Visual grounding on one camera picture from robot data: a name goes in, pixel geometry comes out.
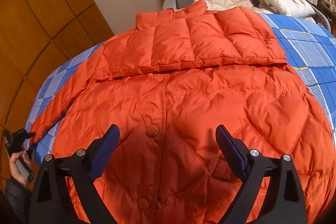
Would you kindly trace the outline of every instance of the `jacket sleeve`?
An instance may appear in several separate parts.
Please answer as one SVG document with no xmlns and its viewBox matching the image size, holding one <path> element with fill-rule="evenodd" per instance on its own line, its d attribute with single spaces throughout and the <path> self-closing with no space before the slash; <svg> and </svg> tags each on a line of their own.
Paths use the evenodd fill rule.
<svg viewBox="0 0 336 224">
<path fill-rule="evenodd" d="M 31 191 L 23 187 L 13 177 L 7 180 L 5 198 L 23 224 L 28 224 L 31 195 Z"/>
<path fill-rule="evenodd" d="M 76 98 L 86 89 L 105 46 L 101 45 L 91 57 L 81 63 L 75 73 L 57 92 L 55 98 L 31 125 L 30 131 L 36 135 L 29 142 L 30 145 L 38 142 L 52 126 L 55 125 L 67 112 Z"/>
</svg>

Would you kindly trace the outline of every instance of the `blue gripper pad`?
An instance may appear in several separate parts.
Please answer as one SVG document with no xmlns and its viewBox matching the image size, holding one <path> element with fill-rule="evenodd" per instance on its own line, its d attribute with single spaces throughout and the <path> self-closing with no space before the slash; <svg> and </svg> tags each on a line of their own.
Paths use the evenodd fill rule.
<svg viewBox="0 0 336 224">
<path fill-rule="evenodd" d="M 248 152 L 242 140 L 235 139 L 220 125 L 216 129 L 216 141 L 235 177 L 244 180 L 247 173 L 247 160 L 242 153 Z"/>
<path fill-rule="evenodd" d="M 111 125 L 103 136 L 103 141 L 90 162 L 89 178 L 93 182 L 100 178 L 109 162 L 120 138 L 119 127 Z"/>
</svg>

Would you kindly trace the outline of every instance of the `gray handle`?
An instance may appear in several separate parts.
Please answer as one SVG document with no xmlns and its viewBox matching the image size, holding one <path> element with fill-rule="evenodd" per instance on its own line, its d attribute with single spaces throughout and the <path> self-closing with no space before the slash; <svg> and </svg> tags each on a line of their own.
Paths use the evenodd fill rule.
<svg viewBox="0 0 336 224">
<path fill-rule="evenodd" d="M 316 9 L 313 5 L 310 5 L 310 6 L 314 9 L 315 13 L 316 13 L 319 17 L 322 18 L 322 21 L 323 21 L 323 23 L 324 23 L 325 28 L 326 28 L 329 32 L 331 32 L 331 26 L 330 26 L 330 23 L 329 23 L 328 19 L 326 18 L 326 16 L 325 16 L 324 14 L 322 14 L 318 9 Z"/>
<path fill-rule="evenodd" d="M 34 179 L 34 172 L 32 168 L 27 163 L 25 163 L 25 161 L 21 157 L 18 158 L 15 163 L 17 168 L 19 169 L 19 172 L 24 177 L 25 181 L 28 183 L 32 182 L 32 180 Z"/>
</svg>

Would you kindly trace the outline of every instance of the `human hand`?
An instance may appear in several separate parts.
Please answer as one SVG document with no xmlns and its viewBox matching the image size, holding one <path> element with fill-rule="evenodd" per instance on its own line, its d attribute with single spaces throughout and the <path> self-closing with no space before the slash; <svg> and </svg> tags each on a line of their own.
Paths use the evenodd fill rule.
<svg viewBox="0 0 336 224">
<path fill-rule="evenodd" d="M 12 177 L 26 188 L 28 185 L 28 182 L 25 180 L 23 175 L 21 175 L 19 169 L 16 166 L 16 160 L 20 157 L 22 157 L 24 162 L 27 163 L 30 167 L 32 166 L 27 152 L 24 151 L 24 152 L 13 153 L 11 155 L 11 157 L 9 158 L 9 169 L 10 169 L 10 173 Z"/>
</svg>

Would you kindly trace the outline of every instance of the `dark sleeve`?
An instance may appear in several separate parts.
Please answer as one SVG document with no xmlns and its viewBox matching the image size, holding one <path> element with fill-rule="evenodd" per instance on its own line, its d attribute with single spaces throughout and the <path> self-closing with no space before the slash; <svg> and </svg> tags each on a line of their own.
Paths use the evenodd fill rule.
<svg viewBox="0 0 336 224">
<path fill-rule="evenodd" d="M 21 183 L 13 177 L 7 180 L 5 198 L 24 224 L 28 224 L 28 212 L 31 195 L 31 191 L 23 187 L 23 185 L 21 185 Z"/>
</svg>

